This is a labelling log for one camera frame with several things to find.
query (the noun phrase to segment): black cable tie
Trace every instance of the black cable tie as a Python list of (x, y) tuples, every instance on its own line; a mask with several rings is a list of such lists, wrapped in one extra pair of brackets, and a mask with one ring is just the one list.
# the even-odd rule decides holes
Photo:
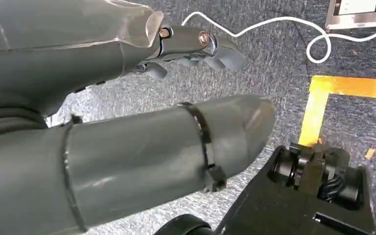
[(201, 140), (202, 152), (206, 165), (205, 170), (205, 188), (204, 192), (217, 192), (224, 189), (227, 185), (227, 177), (223, 169), (215, 164), (213, 151), (211, 147), (211, 134), (204, 115), (197, 107), (189, 102), (178, 103), (178, 107), (184, 108), (194, 118)]

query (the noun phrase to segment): gray robot arm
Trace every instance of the gray robot arm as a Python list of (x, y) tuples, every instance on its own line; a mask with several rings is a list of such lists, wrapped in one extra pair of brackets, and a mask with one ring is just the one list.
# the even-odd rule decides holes
[[(72, 7), (66, 2), (88, 5)], [(244, 61), (229, 41), (198, 28), (164, 24), (151, 41), (125, 38), (127, 43), (109, 37), (99, 43), (79, 41), (79, 37), (74, 44), (68, 40), (52, 44), (53, 31), (63, 32), (63, 25), (39, 28), (35, 42), (41, 44), (27, 47), (21, 37), (13, 36), (22, 32), (17, 19), (11, 22), (3, 17), (39, 22), (41, 16), (35, 15), (39, 12), (61, 24), (63, 20), (54, 19), (45, 7), (71, 13), (78, 9), (82, 16), (103, 12), (95, 7), (101, 2), (115, 3), (0, 1), (0, 29), (4, 30), (0, 32), (0, 234), (82, 233), (198, 190), (219, 190), (267, 142), (274, 109), (269, 100), (257, 95), (184, 103), (93, 123), (73, 120), (47, 128), (43, 117), (56, 112), (69, 93), (86, 86), (129, 72), (161, 77), (160, 61), (195, 65), (204, 60), (216, 69), (238, 69)], [(76, 22), (73, 16), (68, 15), (65, 22)], [(146, 26), (143, 15), (131, 19), (132, 25), (144, 19), (141, 27)], [(168, 34), (160, 33), (161, 29)]]

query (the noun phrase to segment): metal bolt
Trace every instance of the metal bolt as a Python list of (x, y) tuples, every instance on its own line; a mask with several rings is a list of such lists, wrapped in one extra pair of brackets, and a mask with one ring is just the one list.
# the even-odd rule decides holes
[(159, 36), (161, 38), (167, 38), (169, 37), (170, 33), (169, 33), (169, 30), (167, 28), (161, 28), (161, 30), (159, 30)]
[(210, 42), (208, 38), (208, 33), (205, 31), (201, 31), (200, 34), (198, 35), (198, 40), (200, 41), (200, 44), (202, 46), (208, 46), (208, 43)]

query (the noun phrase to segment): yellow floor marking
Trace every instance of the yellow floor marking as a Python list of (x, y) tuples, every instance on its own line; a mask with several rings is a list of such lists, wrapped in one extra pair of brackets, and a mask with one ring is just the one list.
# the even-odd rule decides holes
[(317, 143), (329, 94), (376, 98), (376, 79), (314, 76), (309, 87), (299, 144), (312, 146)]
[(365, 158), (371, 160), (375, 152), (376, 150), (373, 148), (368, 149), (367, 153), (365, 154)]

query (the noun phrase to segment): power cord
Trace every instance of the power cord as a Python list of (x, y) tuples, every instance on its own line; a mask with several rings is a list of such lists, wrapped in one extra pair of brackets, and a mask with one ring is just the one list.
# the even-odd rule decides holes
[[(343, 35), (343, 34), (326, 33), (325, 30), (323, 30), (321, 27), (319, 27), (318, 25), (316, 25), (316, 24), (314, 24), (312, 22), (309, 22), (309, 21), (306, 21), (306, 20), (302, 20), (302, 19), (299, 19), (299, 18), (295, 18), (295, 17), (290, 17), (290, 16), (276, 17), (276, 18), (273, 18), (273, 19), (270, 19), (270, 20), (266, 20), (266, 21), (254, 24), (252, 26), (249, 26), (249, 27), (243, 29), (239, 33), (232, 33), (231, 31), (229, 31), (228, 29), (226, 29), (225, 27), (223, 27), (219, 23), (217, 23), (217, 22), (213, 21), (212, 19), (210, 19), (204, 13), (202, 13), (200, 11), (195, 11), (195, 12), (192, 12), (191, 14), (189, 14), (185, 18), (185, 20), (182, 22), (181, 25), (185, 25), (195, 15), (199, 15), (199, 16), (203, 17), (205, 20), (207, 20), (208, 22), (210, 22), (211, 24), (213, 24), (217, 28), (223, 30), (228, 35), (230, 35), (232, 37), (235, 37), (235, 38), (240, 37), (241, 35), (245, 34), (246, 32), (248, 32), (248, 31), (250, 31), (252, 29), (258, 28), (260, 26), (263, 26), (265, 24), (269, 24), (269, 23), (272, 23), (272, 22), (277, 22), (277, 21), (295, 21), (295, 22), (299, 22), (299, 23), (302, 23), (302, 24), (309, 25), (309, 26), (315, 28), (316, 30), (318, 30), (322, 34), (322, 35), (319, 35), (318, 37), (312, 39), (312, 41), (309, 42), (309, 44), (307, 45), (307, 48), (306, 48), (306, 56), (308, 57), (308, 59), (311, 62), (313, 62), (315, 64), (323, 63), (323, 62), (325, 62), (329, 58), (329, 56), (331, 54), (331, 48), (332, 48), (330, 38), (341, 38), (341, 39), (345, 39), (345, 40), (348, 40), (348, 41), (359, 42), (359, 43), (366, 42), (366, 41), (369, 41), (369, 40), (371, 40), (373, 38), (376, 38), (376, 33), (373, 34), (373, 35), (371, 35), (371, 36), (365, 37), (365, 38), (354, 38), (354, 37), (350, 37), (350, 36)], [(319, 41), (321, 39), (325, 39), (326, 42), (327, 42), (327, 52), (326, 52), (325, 56), (322, 59), (317, 60), (317, 59), (314, 59), (312, 57), (312, 55), (310, 54), (310, 49), (313, 46), (313, 44), (315, 44), (315, 42), (317, 42), (317, 41)]]

